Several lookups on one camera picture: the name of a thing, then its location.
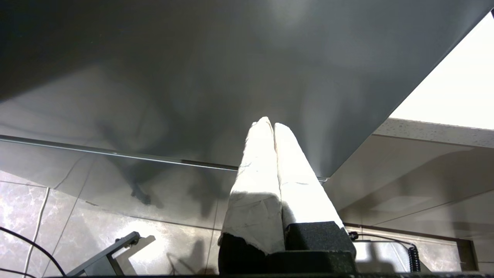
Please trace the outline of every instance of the black cable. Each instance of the black cable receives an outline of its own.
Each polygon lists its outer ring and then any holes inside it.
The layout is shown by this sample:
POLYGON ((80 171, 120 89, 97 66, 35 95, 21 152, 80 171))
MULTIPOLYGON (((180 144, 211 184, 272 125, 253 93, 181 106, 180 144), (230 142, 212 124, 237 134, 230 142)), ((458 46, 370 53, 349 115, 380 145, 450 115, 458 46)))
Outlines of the black cable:
POLYGON ((27 276, 29 278, 36 278, 35 276, 32 276, 31 274, 27 274, 27 273, 20 272, 20 271, 15 271, 15 270, 10 270, 10 269, 5 269, 5 268, 0 268, 0 271, 15 273, 15 274, 19 274, 19 275, 25 275, 25 276, 27 276))
POLYGON ((387 240, 391 240, 391 241, 395 241, 395 242, 399 242, 399 243, 403 243, 403 244, 408 244, 408 245, 411 245, 411 246, 417 248, 417 246, 415 246, 415 244, 413 244, 411 242, 401 241, 401 240, 398 240, 398 239, 394 239, 394 238, 390 238, 390 237, 385 237, 385 236, 381 236, 381 235, 377 235, 377 234, 359 233, 358 235, 366 235, 366 236, 379 237, 379 238, 383 238, 383 239, 387 239, 387 240))
POLYGON ((394 239, 394 238, 391 238, 391 237, 386 237, 386 236, 378 235, 378 234, 371 234, 371 233, 356 233, 356 234, 357 235, 366 235, 366 236, 379 237, 379 238, 383 238, 383 239, 386 239, 386 240, 390 240, 390 241, 395 241, 395 242, 402 243, 402 244, 411 245, 410 248, 407 248, 407 250, 408 250, 408 258, 410 259, 410 272, 420 272, 420 259, 418 257, 418 249, 417 249, 417 246, 415 244, 413 244, 411 242, 402 241, 402 240, 399 240, 399 239, 394 239))
POLYGON ((62 267, 58 264, 57 260, 55 260, 55 258, 50 253, 48 253, 48 251, 44 250, 43 247, 37 245, 36 243, 32 242, 30 239, 25 238, 16 232, 12 232, 11 230, 5 229, 4 227, 0 227, 0 231, 9 233, 15 237, 22 239, 25 242, 31 244, 32 246, 36 247, 39 251, 43 252, 55 264, 55 266, 58 268, 58 271, 60 271, 60 273, 62 274, 63 277, 67 277, 67 275, 63 271, 62 267))

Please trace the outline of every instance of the tile grout line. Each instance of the tile grout line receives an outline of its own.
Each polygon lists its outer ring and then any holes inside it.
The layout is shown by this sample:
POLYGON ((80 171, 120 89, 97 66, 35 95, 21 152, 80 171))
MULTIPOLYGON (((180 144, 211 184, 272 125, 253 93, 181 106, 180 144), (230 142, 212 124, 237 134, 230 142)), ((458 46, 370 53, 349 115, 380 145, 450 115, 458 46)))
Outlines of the tile grout line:
POLYGON ((30 184, 23 184, 23 183, 9 182, 9 181, 0 181, 0 182, 7 183, 7 184, 13 184, 13 185, 26 185, 26 186, 34 186, 34 187, 41 187, 41 188, 49 187, 49 186, 43 186, 43 185, 30 185, 30 184))
MULTIPOLYGON (((79 201, 79 197, 80 197, 80 195, 82 193, 82 190, 84 190, 84 186, 86 185, 87 179, 89 178, 89 174, 91 173, 91 170, 92 170, 95 162, 96 162, 96 157, 94 157, 93 158, 93 161, 91 162, 91 166, 89 167, 89 170, 87 171, 86 179, 84 180, 84 183, 82 185, 82 188, 79 191, 79 195, 77 196, 76 201, 74 202, 74 205, 72 206, 72 210, 70 211, 70 214, 67 217, 67 221, 65 222, 65 225, 64 225, 64 227, 62 229, 62 232, 60 233, 60 237, 58 238, 57 244, 55 245, 55 248, 53 249, 53 252, 52 252, 51 255, 54 255, 55 254, 55 251, 57 250, 58 244, 60 243, 60 240, 62 239, 63 233, 65 232, 65 228, 67 227, 67 224, 69 223, 70 217, 72 216, 72 213, 74 212, 74 208, 76 207, 77 202, 79 201)), ((48 266, 49 265, 50 265, 50 261, 48 261, 48 264, 46 265, 46 267, 44 269, 44 272, 43 272, 43 275, 41 277, 44 277, 44 275, 46 274, 46 271, 48 270, 48 266)))
POLYGON ((213 237, 214 237, 214 227, 216 226, 216 216, 218 215, 218 203, 219 200, 216 201, 216 211, 214 212, 214 222, 213 222, 213 229, 211 231, 211 240, 209 241, 209 248, 207 251, 207 258, 206 258, 206 267, 204 268, 204 275, 206 275, 207 267, 209 265, 209 256, 211 255, 211 245, 213 244, 213 237))

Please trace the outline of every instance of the metal rail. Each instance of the metal rail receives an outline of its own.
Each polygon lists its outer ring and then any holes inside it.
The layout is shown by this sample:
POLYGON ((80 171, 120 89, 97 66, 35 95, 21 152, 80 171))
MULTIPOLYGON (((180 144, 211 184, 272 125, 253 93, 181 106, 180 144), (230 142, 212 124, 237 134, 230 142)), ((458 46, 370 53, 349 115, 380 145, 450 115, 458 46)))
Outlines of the metal rail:
MULTIPOLYGON (((33 146, 41 146, 41 147, 49 147, 49 148, 57 148, 57 149, 82 151, 82 152, 88 152, 88 153, 111 155, 111 156, 118 156, 118 157, 125 157, 125 158, 141 159, 141 160, 163 162, 163 163, 170 163, 170 164, 176 164, 176 165, 188 165, 188 166, 195 166, 195 167, 209 168, 209 169, 219 169, 219 170, 226 170, 226 171, 238 171, 239 170, 238 166, 209 163, 209 162, 202 162, 202 161, 195 161, 195 160, 188 160, 188 159, 180 159, 180 158, 173 158, 173 157, 166 157, 166 156, 159 156, 159 155, 152 155, 152 154, 134 153, 134 152, 127 152, 127 151, 119 151, 119 150, 109 150, 109 149, 103 149, 103 148, 81 146, 81 145, 75 145, 75 144, 58 143, 58 142, 29 139, 29 138, 22 138, 22 137, 8 136, 8 135, 0 135, 0 141, 33 145, 33 146)), ((325 183, 328 180, 327 178, 323 178, 323 177, 317 177, 317 179, 322 183, 325 183)))

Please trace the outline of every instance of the marble tile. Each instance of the marble tile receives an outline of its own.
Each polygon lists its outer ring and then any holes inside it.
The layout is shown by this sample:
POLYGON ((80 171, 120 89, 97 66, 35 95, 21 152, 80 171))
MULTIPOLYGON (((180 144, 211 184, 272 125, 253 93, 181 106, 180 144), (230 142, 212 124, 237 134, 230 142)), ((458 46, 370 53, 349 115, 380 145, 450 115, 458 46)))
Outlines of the marble tile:
MULTIPOLYGON (((53 253, 58 239, 62 236, 70 213, 76 203, 77 198, 57 190, 50 190, 46 206, 41 218, 40 230, 36 243, 53 253)), ((43 275, 49 259, 36 248, 31 254, 28 273, 36 277, 43 275)))
POLYGON ((494 263, 479 263, 479 271, 494 274, 494 263))
MULTIPOLYGON (((461 272, 461 260, 456 242, 371 229, 363 229, 363 233, 387 236, 415 244, 420 261, 432 272, 461 272)), ((360 239, 385 240, 372 236, 363 236, 360 239)))
POLYGON ((80 198, 129 216, 208 229, 214 227, 217 202, 228 199, 235 172, 157 162, 139 163, 136 166, 135 160, 98 157, 80 198), (131 196, 128 180, 139 184, 149 195, 150 204, 131 196))
POLYGON ((206 269, 206 274, 219 274, 218 270, 218 253, 219 253, 219 246, 218 246, 218 240, 219 236, 221 235, 221 231, 214 230, 213 231, 213 238, 211 241, 211 246, 209 247, 209 256, 207 258, 207 269, 206 269))
MULTIPOLYGON (((117 257, 126 275, 205 272, 212 230, 114 214, 82 200, 77 201, 53 255, 69 272, 133 231, 143 237, 140 246, 117 257)), ((50 262, 45 276, 59 275, 50 262)))
MULTIPOLYGON (((33 239, 46 189, 0 182, 0 225, 33 239)), ((0 232, 0 267, 24 271, 29 244, 0 232)), ((2 273, 3 278, 19 275, 2 273)))

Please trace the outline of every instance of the floor tile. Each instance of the floor tile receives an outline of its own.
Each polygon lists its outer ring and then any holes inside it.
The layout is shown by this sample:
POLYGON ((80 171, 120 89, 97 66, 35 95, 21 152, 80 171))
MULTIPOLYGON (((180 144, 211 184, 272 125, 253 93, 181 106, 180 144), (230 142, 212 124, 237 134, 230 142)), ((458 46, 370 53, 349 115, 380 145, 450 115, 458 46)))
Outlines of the floor tile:
POLYGON ((134 160, 118 158, 117 162, 123 170, 107 157, 98 157, 80 198, 125 215, 208 229, 214 227, 218 200, 229 196, 223 184, 229 181, 231 187, 235 180, 235 172, 157 162, 143 164, 132 173, 134 160), (142 179, 135 183, 150 196, 150 204, 131 196, 126 175, 142 179))
POLYGON ((25 179, 23 177, 16 176, 14 174, 5 172, 5 171, 0 171, 0 182, 6 182, 6 183, 13 183, 13 184, 20 184, 20 185, 34 185, 34 186, 41 186, 45 187, 43 185, 40 185, 36 182, 30 181, 28 179, 25 179))
POLYGON ((77 197, 94 156, 79 151, 0 142, 0 169, 8 173, 0 178, 51 188, 60 184, 57 190, 77 197))
MULTIPOLYGON (((72 208, 75 205, 76 197, 62 193, 57 190, 50 190, 46 206, 41 218, 40 230, 36 243, 53 253, 58 239, 62 235, 72 208)), ((36 248, 31 253, 28 273, 36 277, 41 277, 48 265, 49 259, 36 248)))
MULTIPOLYGON (((378 234, 415 244, 420 261, 432 272, 461 271, 456 242, 371 229, 363 229, 363 233, 378 234)), ((363 236, 360 239, 383 240, 372 236, 363 236)))
MULTIPOLYGON (((205 272, 212 230, 114 214, 81 200, 76 203, 54 257, 69 272, 132 231, 143 238, 140 246, 117 258, 126 275, 205 272)), ((50 263, 45 275, 60 274, 50 263)))
POLYGON ((479 263, 479 271, 494 274, 494 263, 479 263))
MULTIPOLYGON (((0 225, 32 240, 45 195, 42 187, 0 182, 0 225)), ((23 272, 29 244, 4 232, 0 232, 0 242, 0 267, 23 272)))
POLYGON ((219 253, 219 246, 218 246, 218 239, 219 236, 221 235, 221 231, 214 230, 213 232, 213 238, 211 241, 211 246, 209 247, 209 257, 207 259, 207 272, 206 274, 219 274, 218 270, 218 253, 219 253))

